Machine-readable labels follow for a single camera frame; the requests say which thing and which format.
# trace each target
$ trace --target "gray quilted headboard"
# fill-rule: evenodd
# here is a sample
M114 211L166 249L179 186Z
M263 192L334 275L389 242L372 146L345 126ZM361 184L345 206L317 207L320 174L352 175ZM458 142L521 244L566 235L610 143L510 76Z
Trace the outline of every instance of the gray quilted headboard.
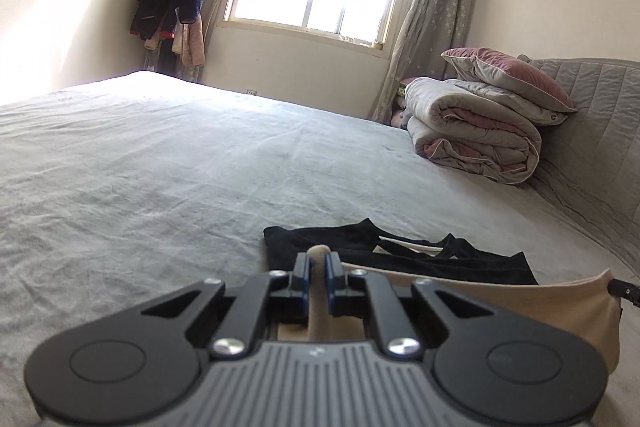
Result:
M578 113L541 130L530 184L640 274L640 63L606 58L530 60Z

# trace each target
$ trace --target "star-patterned curtain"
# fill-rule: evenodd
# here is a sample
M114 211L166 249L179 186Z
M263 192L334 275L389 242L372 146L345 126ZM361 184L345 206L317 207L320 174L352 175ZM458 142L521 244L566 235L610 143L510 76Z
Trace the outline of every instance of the star-patterned curtain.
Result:
M440 54L464 45L473 0L413 0L402 23L389 71L372 110L372 120L388 121L398 83L410 76L443 80L455 75Z

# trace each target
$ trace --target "window sill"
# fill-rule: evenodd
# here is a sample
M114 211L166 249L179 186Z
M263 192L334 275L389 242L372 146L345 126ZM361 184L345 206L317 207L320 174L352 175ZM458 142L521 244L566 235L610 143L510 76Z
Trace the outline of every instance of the window sill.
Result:
M219 20L217 26L220 28L237 28L241 30L270 33L276 35L285 35L287 37L294 37L297 39L305 39L307 41L320 42L322 44L328 44L330 46L337 46L350 51L371 55L372 57L389 59L388 43L385 43L381 50L364 46L361 44L354 44L354 42L342 41L339 38L334 38L330 35L322 35L311 32L305 32L295 28L294 26L283 26L275 23L268 23L264 21L250 21L250 20Z

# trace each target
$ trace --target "sunlight patch on wall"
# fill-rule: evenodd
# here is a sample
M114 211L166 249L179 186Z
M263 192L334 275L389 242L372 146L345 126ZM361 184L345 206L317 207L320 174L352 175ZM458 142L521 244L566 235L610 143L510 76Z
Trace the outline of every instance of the sunlight patch on wall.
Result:
M49 92L91 0L39 0L0 38L0 103Z

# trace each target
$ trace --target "gray bed sheet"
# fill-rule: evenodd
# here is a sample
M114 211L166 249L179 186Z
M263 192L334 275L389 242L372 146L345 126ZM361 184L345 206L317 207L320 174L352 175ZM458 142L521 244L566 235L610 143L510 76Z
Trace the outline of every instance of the gray bed sheet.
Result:
M264 269L262 229L370 217L390 232L525 251L541 283L615 256L530 187L415 155L396 128L141 72L0 107L0 426L36 422L22 367L41 341L211 275ZM601 426L637 425L640 310Z

